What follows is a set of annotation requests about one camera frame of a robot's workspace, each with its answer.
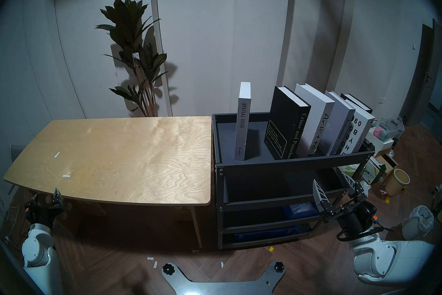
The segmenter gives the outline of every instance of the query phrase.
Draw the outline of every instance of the book cover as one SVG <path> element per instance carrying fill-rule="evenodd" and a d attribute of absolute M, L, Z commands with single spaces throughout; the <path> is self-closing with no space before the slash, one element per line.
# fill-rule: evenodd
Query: book cover
<path fill-rule="evenodd" d="M 354 97 L 352 94 L 344 95 L 344 94 L 341 93 L 341 98 L 343 98 L 344 100 L 350 100 L 351 102 L 353 102 L 354 104 L 358 105 L 360 108 L 362 108 L 363 110 L 365 110 L 366 112 L 368 112 L 370 114 L 373 113 L 373 109 L 368 107 L 364 102 L 360 101 L 359 99 Z"/>
<path fill-rule="evenodd" d="M 315 153 L 335 102 L 308 84 L 296 84 L 295 94 L 312 107 L 296 150 L 296 154 L 304 158 Z"/>
<path fill-rule="evenodd" d="M 334 91 L 326 91 L 325 94 L 335 101 L 335 105 L 331 110 L 319 148 L 325 156 L 330 156 L 338 150 L 345 133 L 347 133 L 348 125 L 353 121 L 355 109 Z"/>
<path fill-rule="evenodd" d="M 264 143 L 273 158 L 293 159 L 310 105 L 287 87 L 275 87 Z"/>
<path fill-rule="evenodd" d="M 354 119 L 349 125 L 336 154 L 358 152 L 374 120 L 373 115 L 360 108 L 349 99 L 345 101 L 355 109 Z"/>
<path fill-rule="evenodd" d="M 235 137 L 235 159 L 237 161 L 245 160 L 248 119 L 250 115 L 251 102 L 251 84 L 250 82 L 241 81 L 240 91 L 238 94 L 237 134 Z"/>

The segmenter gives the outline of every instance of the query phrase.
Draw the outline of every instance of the black knob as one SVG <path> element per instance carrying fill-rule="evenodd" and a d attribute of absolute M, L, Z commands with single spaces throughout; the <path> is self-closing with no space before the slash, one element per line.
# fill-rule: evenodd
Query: black knob
<path fill-rule="evenodd" d="M 276 272 L 283 272 L 284 271 L 284 264 L 282 262 L 276 262 L 275 270 L 276 270 Z"/>
<path fill-rule="evenodd" d="M 173 267 L 173 265 L 166 263 L 163 265 L 163 271 L 166 275 L 172 275 L 175 272 L 175 268 Z"/>

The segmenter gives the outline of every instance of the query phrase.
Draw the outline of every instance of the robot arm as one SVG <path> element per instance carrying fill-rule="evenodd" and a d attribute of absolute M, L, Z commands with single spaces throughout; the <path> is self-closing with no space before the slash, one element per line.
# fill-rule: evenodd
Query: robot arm
<path fill-rule="evenodd" d="M 342 231 L 336 238 L 346 241 L 354 253 L 353 270 L 367 284 L 395 286 L 411 281 L 421 270 L 434 245 L 424 241 L 383 241 L 376 207 L 366 201 L 359 183 L 346 176 L 343 185 L 350 201 L 338 208 L 327 199 L 321 186 L 313 181 L 313 197 L 324 222 L 336 220 Z"/>
<path fill-rule="evenodd" d="M 37 195 L 25 204 L 26 219 L 31 226 L 22 244 L 23 268 L 45 295 L 62 294 L 52 228 L 55 217 L 64 211 L 63 197 L 55 188 L 52 208 L 41 207 L 36 200 Z"/>

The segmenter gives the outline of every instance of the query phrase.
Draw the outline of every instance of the herringbone floor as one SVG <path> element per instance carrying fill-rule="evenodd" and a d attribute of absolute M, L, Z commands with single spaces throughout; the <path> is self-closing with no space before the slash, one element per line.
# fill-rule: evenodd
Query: herringbone floor
<path fill-rule="evenodd" d="M 423 126 L 407 127 L 395 148 L 395 160 L 411 178 L 410 185 L 390 203 L 370 191 L 369 201 L 386 227 L 400 229 L 417 205 L 430 206 L 430 191 L 442 183 L 442 146 Z M 29 194 L 20 190 L 14 203 L 23 205 Z M 171 222 L 164 207 L 104 205 L 106 217 L 84 217 L 73 236 L 54 224 L 55 246 L 61 260 L 65 294 L 174 294 L 161 275 L 161 266 L 173 262 L 192 281 L 245 281 L 257 279 L 274 260 L 281 260 L 286 273 L 274 294 L 382 294 L 390 288 L 360 283 L 353 272 L 353 253 L 339 242 L 336 222 L 322 224 L 311 239 L 257 249 L 220 251 L 215 247 L 214 204 L 197 212 L 204 249 L 197 248 L 191 222 Z M 23 221 L 21 211 L 18 224 Z M 27 223 L 22 232 L 26 232 Z M 425 238 L 435 243 L 441 227 L 435 223 Z M 389 239 L 401 239 L 390 233 Z M 13 241 L 20 240 L 18 227 Z"/>

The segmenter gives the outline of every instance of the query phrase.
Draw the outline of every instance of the wooden table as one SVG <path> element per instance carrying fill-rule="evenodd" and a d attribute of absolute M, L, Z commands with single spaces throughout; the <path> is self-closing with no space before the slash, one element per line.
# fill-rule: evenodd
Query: wooden table
<path fill-rule="evenodd" d="M 210 202 L 212 118 L 56 120 L 21 152 L 3 177 L 66 198 L 158 206 Z"/>

